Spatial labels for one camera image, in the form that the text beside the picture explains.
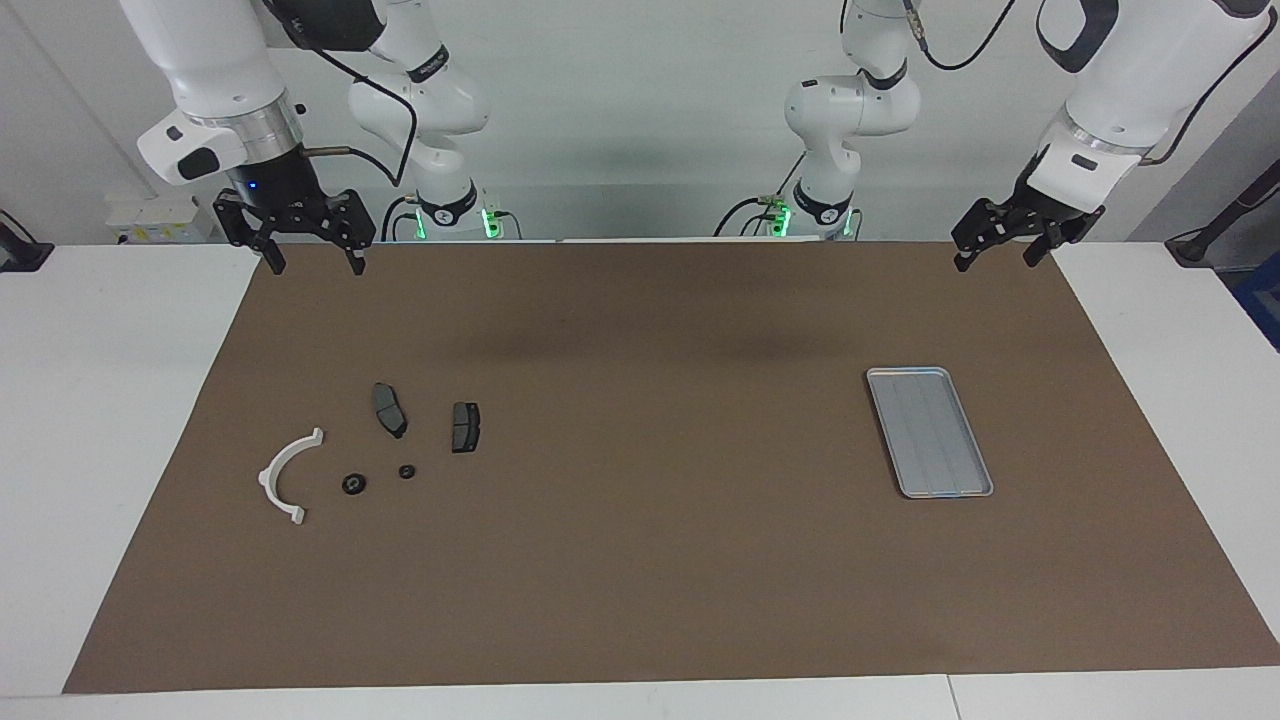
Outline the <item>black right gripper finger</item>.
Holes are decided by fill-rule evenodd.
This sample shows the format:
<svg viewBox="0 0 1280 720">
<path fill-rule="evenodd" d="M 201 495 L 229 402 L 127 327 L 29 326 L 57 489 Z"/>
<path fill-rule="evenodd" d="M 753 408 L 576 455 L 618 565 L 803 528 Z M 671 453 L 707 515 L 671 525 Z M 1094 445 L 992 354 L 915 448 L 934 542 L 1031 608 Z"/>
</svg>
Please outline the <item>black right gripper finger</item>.
<svg viewBox="0 0 1280 720">
<path fill-rule="evenodd" d="M 229 245 L 256 252 L 274 275 L 284 273 L 285 258 L 274 237 L 278 223 L 270 211 L 248 205 L 238 193 L 219 193 L 212 210 Z"/>
<path fill-rule="evenodd" d="M 355 275 L 365 273 L 365 252 L 376 229 L 358 192 L 347 190 L 332 196 L 332 243 L 343 251 Z"/>
</svg>

